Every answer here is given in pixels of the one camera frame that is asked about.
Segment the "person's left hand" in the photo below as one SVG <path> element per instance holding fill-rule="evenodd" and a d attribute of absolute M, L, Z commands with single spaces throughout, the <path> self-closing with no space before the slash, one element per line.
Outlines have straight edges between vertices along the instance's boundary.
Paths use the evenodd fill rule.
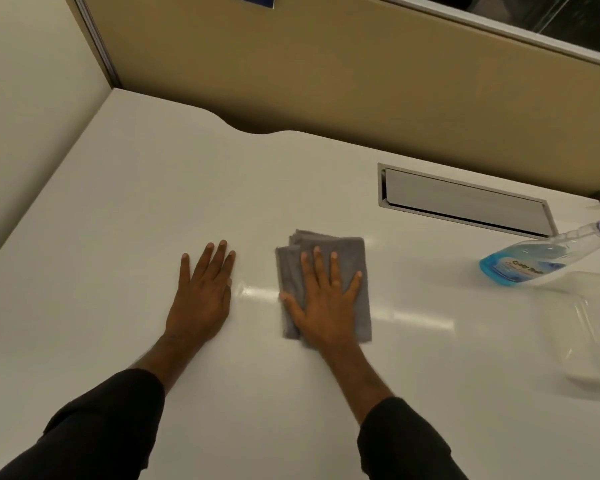
<path fill-rule="evenodd" d="M 213 339 L 227 319 L 231 306 L 231 274 L 236 253 L 229 253 L 229 283 L 218 286 L 211 280 L 211 259 L 218 244 L 210 242 L 196 265 L 191 266 L 191 280 L 181 292 L 181 263 L 177 290 L 167 315 L 164 336 L 182 341 L 190 347 L 201 347 Z"/>

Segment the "person's right forearm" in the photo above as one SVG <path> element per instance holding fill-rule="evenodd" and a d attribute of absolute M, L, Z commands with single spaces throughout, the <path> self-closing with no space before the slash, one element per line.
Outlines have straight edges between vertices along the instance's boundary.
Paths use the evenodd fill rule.
<path fill-rule="evenodd" d="M 443 437 L 392 393 L 358 344 L 321 354 L 360 424 L 357 445 L 369 480 L 468 480 Z"/>

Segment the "blue liquid spray bottle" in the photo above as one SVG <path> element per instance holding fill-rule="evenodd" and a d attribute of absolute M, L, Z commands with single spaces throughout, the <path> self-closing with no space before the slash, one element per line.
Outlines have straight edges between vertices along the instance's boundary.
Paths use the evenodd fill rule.
<path fill-rule="evenodd" d="M 600 203 L 593 209 L 600 210 Z M 600 221 L 554 237 L 522 241 L 479 261 L 493 282 L 515 286 L 560 271 L 600 250 Z"/>

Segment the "grey microfibre cloth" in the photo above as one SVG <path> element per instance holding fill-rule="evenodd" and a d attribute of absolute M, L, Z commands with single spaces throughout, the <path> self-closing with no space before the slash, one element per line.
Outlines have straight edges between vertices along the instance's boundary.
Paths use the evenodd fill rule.
<path fill-rule="evenodd" d="M 296 230 L 289 237 L 287 246 L 275 249 L 279 274 L 280 290 L 292 295 L 300 306 L 305 305 L 306 286 L 304 283 L 301 253 L 305 251 L 310 258 L 313 250 L 319 247 L 326 260 L 329 271 L 329 255 L 338 254 L 340 271 L 344 285 L 350 285 L 354 276 L 362 273 L 361 287 L 354 302 L 354 331 L 359 343 L 372 341 L 372 319 L 367 282 L 367 261 L 365 240 L 362 237 L 335 237 L 307 230 Z"/>

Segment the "person's left forearm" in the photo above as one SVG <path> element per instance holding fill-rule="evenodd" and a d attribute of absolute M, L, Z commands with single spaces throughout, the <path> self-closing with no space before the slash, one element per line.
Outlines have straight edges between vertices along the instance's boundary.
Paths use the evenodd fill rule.
<path fill-rule="evenodd" d="M 59 409 L 0 480 L 138 480 L 165 399 L 205 339 L 163 335 L 131 367 Z"/>

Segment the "clear plastic container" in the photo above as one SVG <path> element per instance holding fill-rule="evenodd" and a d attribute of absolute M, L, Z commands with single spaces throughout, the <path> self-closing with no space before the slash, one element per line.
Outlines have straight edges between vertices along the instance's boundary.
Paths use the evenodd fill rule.
<path fill-rule="evenodd" d="M 559 387 L 600 399 L 600 274 L 569 272 L 532 288 Z"/>

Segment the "beige desk partition panel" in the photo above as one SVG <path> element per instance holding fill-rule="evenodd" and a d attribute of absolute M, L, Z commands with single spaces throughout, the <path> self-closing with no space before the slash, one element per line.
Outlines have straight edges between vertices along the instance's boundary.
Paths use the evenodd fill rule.
<path fill-rule="evenodd" d="M 600 55 L 423 0 L 86 1 L 125 90 L 600 191 Z"/>

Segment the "dark glass window pane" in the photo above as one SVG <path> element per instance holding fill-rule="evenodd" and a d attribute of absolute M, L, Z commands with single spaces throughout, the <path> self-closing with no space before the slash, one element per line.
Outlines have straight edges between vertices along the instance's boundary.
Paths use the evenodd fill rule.
<path fill-rule="evenodd" d="M 428 0 L 600 52 L 600 0 Z"/>

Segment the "silver partition corner post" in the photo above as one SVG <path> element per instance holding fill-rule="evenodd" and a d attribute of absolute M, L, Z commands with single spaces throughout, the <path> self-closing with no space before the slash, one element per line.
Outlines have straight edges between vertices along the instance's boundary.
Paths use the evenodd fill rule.
<path fill-rule="evenodd" d="M 102 69 L 102 72 L 113 89 L 123 89 L 120 76 L 115 69 L 112 58 L 104 44 L 86 0 L 65 0 L 75 21 L 82 31 L 85 40 Z"/>

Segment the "cream side partition panel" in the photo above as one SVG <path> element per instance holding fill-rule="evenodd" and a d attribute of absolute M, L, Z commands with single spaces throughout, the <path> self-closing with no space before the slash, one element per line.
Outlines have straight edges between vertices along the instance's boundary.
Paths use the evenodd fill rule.
<path fill-rule="evenodd" d="M 72 0 L 0 0 L 0 248 L 112 91 Z"/>

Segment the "person's right hand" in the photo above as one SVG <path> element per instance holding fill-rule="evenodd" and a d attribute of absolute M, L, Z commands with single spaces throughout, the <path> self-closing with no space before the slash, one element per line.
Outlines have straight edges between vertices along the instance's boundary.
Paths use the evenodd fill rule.
<path fill-rule="evenodd" d="M 354 332 L 354 308 L 346 309 L 342 303 L 343 280 L 336 252 L 329 255 L 328 263 L 331 291 L 325 301 L 319 301 L 313 257 L 310 260 L 308 253 L 301 253 L 306 286 L 306 301 L 302 309 L 306 313 L 306 322 L 304 326 L 297 327 L 304 339 L 323 357 L 344 355 L 350 351 L 359 353 L 361 348 Z"/>

